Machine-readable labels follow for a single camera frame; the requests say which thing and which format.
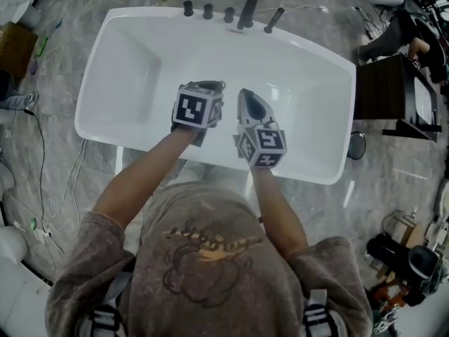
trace toilet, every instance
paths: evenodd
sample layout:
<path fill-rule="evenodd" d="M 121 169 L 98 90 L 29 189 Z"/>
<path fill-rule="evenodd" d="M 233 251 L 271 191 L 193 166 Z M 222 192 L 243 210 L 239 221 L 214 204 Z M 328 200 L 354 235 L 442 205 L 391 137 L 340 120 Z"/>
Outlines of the toilet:
<path fill-rule="evenodd" d="M 13 187 L 13 174 L 0 163 L 0 199 L 3 199 L 5 190 Z M 0 257 L 6 257 L 18 264 L 27 255 L 27 242 L 15 227 L 3 226 L 2 220 L 0 223 Z"/>

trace backpack strap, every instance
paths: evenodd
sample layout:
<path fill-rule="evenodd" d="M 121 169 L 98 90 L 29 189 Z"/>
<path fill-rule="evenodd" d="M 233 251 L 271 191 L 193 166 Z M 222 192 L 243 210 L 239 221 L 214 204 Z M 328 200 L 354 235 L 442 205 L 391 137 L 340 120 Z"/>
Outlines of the backpack strap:
<path fill-rule="evenodd" d="M 128 285 L 132 272 L 120 272 L 110 284 L 105 298 L 79 326 L 79 337 L 126 337 L 117 310 L 117 298 Z"/>
<path fill-rule="evenodd" d="M 347 336 L 346 326 L 336 311 L 326 308 L 327 290 L 314 289 L 310 291 L 302 318 L 302 329 L 306 337 L 344 337 Z"/>

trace black faucet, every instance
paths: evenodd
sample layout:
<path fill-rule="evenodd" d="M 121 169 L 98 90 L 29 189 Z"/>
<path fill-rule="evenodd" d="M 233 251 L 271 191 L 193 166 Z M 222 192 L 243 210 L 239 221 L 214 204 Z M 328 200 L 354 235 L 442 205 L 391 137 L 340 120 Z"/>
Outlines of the black faucet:
<path fill-rule="evenodd" d="M 239 22 L 237 23 L 237 29 L 243 30 L 244 27 L 253 26 L 253 14 L 257 0 L 246 0 L 245 6 L 240 14 Z"/>

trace graphic print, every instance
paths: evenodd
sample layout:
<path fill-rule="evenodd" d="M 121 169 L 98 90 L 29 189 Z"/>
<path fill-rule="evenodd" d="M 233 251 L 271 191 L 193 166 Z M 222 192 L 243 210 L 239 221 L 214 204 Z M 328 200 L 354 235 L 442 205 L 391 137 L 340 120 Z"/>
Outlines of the graphic print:
<path fill-rule="evenodd" d="M 167 239 L 185 243 L 168 251 L 165 262 L 170 267 L 163 275 L 163 286 L 175 295 L 183 295 L 203 308 L 223 305 L 238 284 L 241 269 L 251 269 L 250 258 L 238 258 L 262 243 L 261 237 L 244 237 L 229 241 L 215 233 L 216 226 L 201 230 L 191 219 L 181 229 L 164 232 Z"/>

